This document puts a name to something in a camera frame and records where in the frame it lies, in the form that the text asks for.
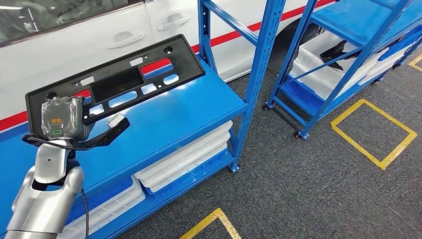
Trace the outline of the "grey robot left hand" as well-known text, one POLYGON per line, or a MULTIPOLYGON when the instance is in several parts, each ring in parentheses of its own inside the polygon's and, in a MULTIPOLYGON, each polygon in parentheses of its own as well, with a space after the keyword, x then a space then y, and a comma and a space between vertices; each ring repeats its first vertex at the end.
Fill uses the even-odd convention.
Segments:
POLYGON ((91 126, 83 123, 85 97, 54 97, 41 105, 41 129, 48 139, 88 139, 91 126))

